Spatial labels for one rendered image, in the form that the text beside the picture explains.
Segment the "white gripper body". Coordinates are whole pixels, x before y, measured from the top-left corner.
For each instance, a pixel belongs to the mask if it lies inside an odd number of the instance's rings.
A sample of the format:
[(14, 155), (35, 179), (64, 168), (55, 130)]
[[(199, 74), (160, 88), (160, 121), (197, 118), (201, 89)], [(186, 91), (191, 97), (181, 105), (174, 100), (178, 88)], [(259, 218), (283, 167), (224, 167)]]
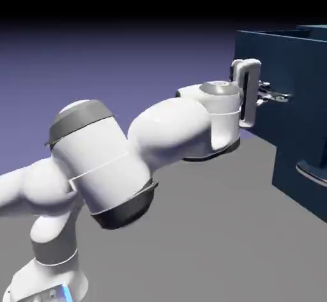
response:
[(251, 128), (255, 124), (260, 74), (261, 62), (258, 59), (245, 59), (238, 66), (238, 84), (243, 91), (243, 103), (240, 111), (242, 128)]

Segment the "dark blue drawer front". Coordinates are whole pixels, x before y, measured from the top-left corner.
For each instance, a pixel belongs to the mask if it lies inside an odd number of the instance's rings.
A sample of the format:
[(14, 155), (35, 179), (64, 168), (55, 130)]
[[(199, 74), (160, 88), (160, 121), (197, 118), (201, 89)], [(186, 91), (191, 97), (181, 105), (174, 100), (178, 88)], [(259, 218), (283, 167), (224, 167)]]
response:
[(277, 149), (272, 184), (316, 217), (327, 223), (327, 188), (296, 170), (297, 158)]
[(308, 29), (239, 31), (234, 56), (259, 59), (270, 91), (290, 95), (257, 109), (252, 133), (315, 167), (327, 166), (327, 39)]

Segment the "dark blue cabinet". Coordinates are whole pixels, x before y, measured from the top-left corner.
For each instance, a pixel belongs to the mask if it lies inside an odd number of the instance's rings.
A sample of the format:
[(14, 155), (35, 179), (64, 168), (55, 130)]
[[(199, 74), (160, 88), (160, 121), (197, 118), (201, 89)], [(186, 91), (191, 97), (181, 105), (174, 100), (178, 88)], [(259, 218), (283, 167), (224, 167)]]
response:
[(292, 29), (292, 30), (281, 30), (281, 31), (295, 31), (295, 30), (301, 30), (301, 29), (304, 29), (304, 30), (308, 29), (310, 31), (310, 37), (312, 39), (314, 39), (314, 40), (327, 39), (327, 25), (297, 26), (296, 29)]

